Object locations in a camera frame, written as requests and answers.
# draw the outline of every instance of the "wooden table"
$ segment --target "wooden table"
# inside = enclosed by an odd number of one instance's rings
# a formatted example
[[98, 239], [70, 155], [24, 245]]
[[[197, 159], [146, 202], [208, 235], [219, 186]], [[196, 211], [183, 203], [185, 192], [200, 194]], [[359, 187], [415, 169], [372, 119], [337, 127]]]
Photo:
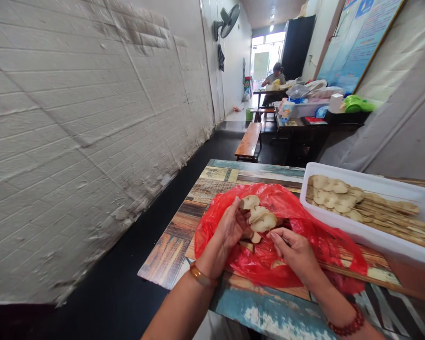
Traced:
[[[237, 184], [278, 183], [295, 195], [301, 190], [303, 168], [210, 160], [138, 275], [172, 289], [194, 260], [194, 233], [211, 200]], [[425, 187], [425, 181], [399, 179]], [[367, 320], [388, 337], [425, 338], [425, 272], [360, 246], [369, 264], [366, 289], [349, 299]], [[342, 254], [342, 262], [349, 258]], [[420, 299], [380, 285], [416, 290]], [[258, 287], [226, 268], [210, 309], [272, 338], [331, 338], [326, 319], [305, 287]]]
[[258, 108], [262, 109], [264, 106], [260, 106], [260, 98], [262, 94], [284, 94], [287, 91], [287, 89], [278, 90], [278, 91], [266, 91], [266, 90], [256, 90], [254, 91], [254, 94], [258, 94]]
[[310, 133], [312, 135], [310, 147], [305, 156], [305, 162], [314, 162], [321, 150], [324, 147], [327, 139], [332, 133], [335, 132], [355, 132], [364, 124], [340, 124], [340, 125], [306, 125], [301, 118], [282, 120], [279, 114], [275, 114], [275, 121], [277, 123], [277, 135], [272, 139], [270, 144], [274, 141], [286, 140], [289, 145], [287, 150], [293, 145], [295, 141], [294, 135], [298, 133]]

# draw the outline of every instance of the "hanging cloth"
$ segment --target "hanging cloth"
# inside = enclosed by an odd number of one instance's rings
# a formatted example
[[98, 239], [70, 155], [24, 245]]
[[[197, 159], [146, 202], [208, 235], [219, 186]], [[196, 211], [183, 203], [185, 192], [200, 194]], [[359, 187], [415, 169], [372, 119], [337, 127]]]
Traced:
[[219, 69], [223, 72], [223, 61], [225, 60], [225, 56], [223, 55], [222, 47], [220, 44], [217, 49], [219, 52]]

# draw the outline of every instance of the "bracelet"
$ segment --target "bracelet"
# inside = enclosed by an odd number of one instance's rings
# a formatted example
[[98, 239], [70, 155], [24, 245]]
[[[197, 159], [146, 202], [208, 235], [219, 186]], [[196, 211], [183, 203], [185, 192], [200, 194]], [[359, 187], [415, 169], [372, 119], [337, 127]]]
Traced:
[[196, 279], [198, 283], [200, 283], [202, 286], [216, 287], [218, 284], [217, 280], [211, 279], [210, 277], [206, 276], [201, 271], [199, 271], [195, 265], [195, 261], [191, 263], [189, 271], [194, 277], [194, 279]]
[[356, 311], [356, 317], [350, 324], [344, 327], [337, 327], [336, 325], [332, 324], [329, 320], [327, 321], [327, 324], [330, 327], [330, 329], [332, 329], [333, 332], [337, 334], [338, 336], [341, 336], [341, 337], [350, 336], [351, 334], [354, 334], [358, 330], [360, 330], [362, 326], [364, 325], [365, 318], [362, 315], [362, 312], [355, 304], [351, 304], [351, 305]]

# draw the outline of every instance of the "wall fan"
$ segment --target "wall fan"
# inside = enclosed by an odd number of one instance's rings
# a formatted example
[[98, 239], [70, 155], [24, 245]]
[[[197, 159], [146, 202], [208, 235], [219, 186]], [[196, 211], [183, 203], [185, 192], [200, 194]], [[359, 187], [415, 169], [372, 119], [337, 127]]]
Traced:
[[239, 4], [234, 5], [229, 13], [222, 8], [221, 17], [222, 21], [214, 21], [214, 39], [217, 41], [219, 39], [219, 28], [221, 29], [221, 38], [225, 38], [228, 34], [230, 34], [233, 26], [236, 23], [236, 20], [239, 17], [239, 11], [241, 10], [241, 6]]

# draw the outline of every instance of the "ceiling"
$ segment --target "ceiling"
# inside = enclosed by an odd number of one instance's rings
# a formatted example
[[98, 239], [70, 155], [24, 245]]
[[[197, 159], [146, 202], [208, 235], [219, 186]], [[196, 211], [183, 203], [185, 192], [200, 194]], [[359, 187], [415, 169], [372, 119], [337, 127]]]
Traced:
[[275, 7], [274, 23], [280, 24], [297, 17], [305, 2], [306, 0], [241, 0], [252, 29], [271, 24], [270, 16], [273, 6]]

